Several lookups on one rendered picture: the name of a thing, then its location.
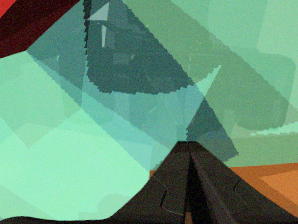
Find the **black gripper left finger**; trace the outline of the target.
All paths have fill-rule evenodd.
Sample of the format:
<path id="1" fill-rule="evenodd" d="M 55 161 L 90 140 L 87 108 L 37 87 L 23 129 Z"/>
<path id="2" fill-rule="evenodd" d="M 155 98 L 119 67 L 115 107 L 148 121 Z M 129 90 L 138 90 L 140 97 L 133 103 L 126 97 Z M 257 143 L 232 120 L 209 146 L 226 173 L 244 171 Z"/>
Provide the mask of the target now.
<path id="1" fill-rule="evenodd" d="M 0 220 L 0 224 L 185 224 L 189 173 L 188 143 L 178 141 L 148 183 L 112 217 L 90 221 L 57 221 L 15 216 Z"/>

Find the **red square block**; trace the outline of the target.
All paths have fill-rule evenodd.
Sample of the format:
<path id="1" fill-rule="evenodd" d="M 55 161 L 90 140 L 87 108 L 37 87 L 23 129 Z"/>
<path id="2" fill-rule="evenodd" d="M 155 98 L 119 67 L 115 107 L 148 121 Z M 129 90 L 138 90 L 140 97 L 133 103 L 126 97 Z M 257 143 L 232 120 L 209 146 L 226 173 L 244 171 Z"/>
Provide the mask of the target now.
<path id="1" fill-rule="evenodd" d="M 0 57 L 25 52 L 80 0 L 0 0 Z"/>

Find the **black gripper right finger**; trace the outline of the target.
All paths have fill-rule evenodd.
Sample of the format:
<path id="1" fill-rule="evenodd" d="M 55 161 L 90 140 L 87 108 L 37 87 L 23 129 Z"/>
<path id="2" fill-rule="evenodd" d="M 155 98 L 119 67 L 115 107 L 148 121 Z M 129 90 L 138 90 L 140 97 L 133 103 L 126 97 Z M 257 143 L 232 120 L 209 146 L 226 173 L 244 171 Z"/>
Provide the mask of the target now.
<path id="1" fill-rule="evenodd" d="M 197 141 L 188 141 L 188 202 L 192 224 L 298 224 L 287 212 L 235 175 Z"/>

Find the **orange-brown square block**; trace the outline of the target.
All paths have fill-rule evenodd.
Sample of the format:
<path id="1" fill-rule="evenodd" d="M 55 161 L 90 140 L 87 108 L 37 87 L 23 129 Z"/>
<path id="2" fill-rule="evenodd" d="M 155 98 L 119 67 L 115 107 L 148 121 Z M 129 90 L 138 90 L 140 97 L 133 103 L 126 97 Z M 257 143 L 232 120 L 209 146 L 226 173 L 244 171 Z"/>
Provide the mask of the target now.
<path id="1" fill-rule="evenodd" d="M 258 167 L 229 167 L 275 204 L 298 218 L 298 163 L 258 165 Z M 185 224 L 192 224 L 188 198 L 186 198 Z"/>

